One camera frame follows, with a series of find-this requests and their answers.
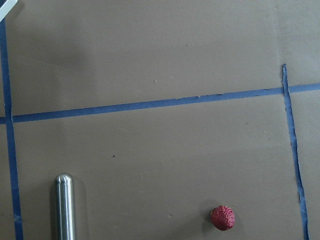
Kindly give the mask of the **red strawberry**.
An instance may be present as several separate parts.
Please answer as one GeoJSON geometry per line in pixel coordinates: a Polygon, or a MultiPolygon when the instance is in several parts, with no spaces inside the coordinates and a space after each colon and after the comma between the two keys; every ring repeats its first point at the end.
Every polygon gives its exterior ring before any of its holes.
{"type": "Polygon", "coordinates": [[[218,230],[227,231],[235,224],[235,214],[230,207],[220,205],[211,211],[210,221],[218,230]]]}

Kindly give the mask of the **steel muddler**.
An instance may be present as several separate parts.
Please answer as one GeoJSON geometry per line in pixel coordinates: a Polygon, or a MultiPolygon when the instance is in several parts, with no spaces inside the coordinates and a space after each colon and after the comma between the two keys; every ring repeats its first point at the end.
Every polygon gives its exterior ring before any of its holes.
{"type": "Polygon", "coordinates": [[[59,240],[76,240],[76,214],[73,177],[61,173],[55,179],[57,229],[59,240]]]}

